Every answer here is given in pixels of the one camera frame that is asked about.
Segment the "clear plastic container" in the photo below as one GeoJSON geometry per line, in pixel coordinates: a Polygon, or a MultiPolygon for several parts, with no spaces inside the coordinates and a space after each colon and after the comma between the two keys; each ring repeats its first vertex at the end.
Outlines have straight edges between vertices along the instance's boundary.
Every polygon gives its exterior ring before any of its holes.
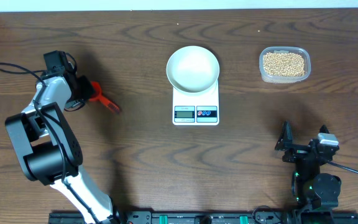
{"type": "Polygon", "coordinates": [[[295,83],[305,80],[309,77],[311,71],[310,56],[307,51],[299,47],[268,47],[260,53],[259,69],[262,74],[262,80],[269,83],[295,83]],[[300,77],[282,77],[276,75],[269,75],[264,70],[264,55],[267,53],[295,53],[301,55],[305,60],[305,75],[300,77]]]}

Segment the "white background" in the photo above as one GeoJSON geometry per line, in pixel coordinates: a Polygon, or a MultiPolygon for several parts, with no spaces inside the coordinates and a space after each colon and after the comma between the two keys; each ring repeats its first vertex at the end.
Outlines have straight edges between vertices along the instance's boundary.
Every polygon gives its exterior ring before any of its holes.
{"type": "Polygon", "coordinates": [[[0,12],[358,7],[358,0],[0,0],[0,12]]]}

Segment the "wood grain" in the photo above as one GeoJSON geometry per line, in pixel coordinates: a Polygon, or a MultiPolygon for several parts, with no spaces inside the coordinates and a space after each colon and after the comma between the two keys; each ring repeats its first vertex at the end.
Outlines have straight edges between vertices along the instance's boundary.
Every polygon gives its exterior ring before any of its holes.
{"type": "MultiPolygon", "coordinates": [[[[306,144],[326,124],[340,143],[334,160],[358,169],[358,9],[0,13],[0,62],[44,68],[42,54],[64,50],[78,71],[101,82],[119,116],[88,103],[65,116],[100,188],[122,208],[253,210],[290,207],[293,164],[273,150],[284,120],[306,144]],[[221,123],[171,122],[169,56],[200,45],[219,59],[221,123]],[[312,73],[301,83],[262,81],[259,54],[269,46],[306,49],[312,73]]],[[[75,208],[28,181],[4,120],[34,95],[30,75],[0,73],[0,223],[46,223],[75,208]]],[[[358,176],[340,176],[338,210],[358,212],[358,176]]]]}

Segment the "scale control panel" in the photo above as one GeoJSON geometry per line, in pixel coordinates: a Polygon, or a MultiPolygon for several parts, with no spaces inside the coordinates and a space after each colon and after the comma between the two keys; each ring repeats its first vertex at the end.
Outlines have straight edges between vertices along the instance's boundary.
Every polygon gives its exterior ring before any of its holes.
{"type": "Polygon", "coordinates": [[[217,106],[176,106],[174,114],[176,123],[217,123],[217,106]]]}

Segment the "red spoon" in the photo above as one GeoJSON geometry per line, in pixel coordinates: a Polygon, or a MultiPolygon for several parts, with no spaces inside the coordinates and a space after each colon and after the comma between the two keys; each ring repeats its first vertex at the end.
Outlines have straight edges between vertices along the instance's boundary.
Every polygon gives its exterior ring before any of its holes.
{"type": "Polygon", "coordinates": [[[90,101],[100,101],[105,107],[115,113],[119,113],[120,109],[117,104],[113,103],[105,96],[102,95],[102,88],[98,82],[91,82],[94,88],[95,94],[89,99],[90,101]]]}

